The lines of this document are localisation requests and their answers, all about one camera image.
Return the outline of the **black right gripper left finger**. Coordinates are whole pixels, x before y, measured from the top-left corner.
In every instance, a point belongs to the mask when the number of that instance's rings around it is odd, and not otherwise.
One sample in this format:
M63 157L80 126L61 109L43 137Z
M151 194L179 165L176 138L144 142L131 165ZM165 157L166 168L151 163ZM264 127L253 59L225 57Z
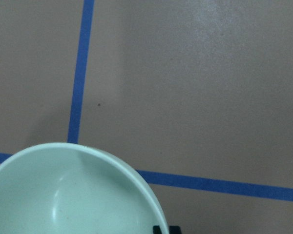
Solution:
M160 226L158 226L158 225L153 226L153 234L161 234Z

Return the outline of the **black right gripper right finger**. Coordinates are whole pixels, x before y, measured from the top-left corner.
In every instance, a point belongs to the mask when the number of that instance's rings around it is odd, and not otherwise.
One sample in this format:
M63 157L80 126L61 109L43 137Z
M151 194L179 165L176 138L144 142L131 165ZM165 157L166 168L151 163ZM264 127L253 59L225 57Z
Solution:
M181 234L180 226L169 226L169 233L170 234Z

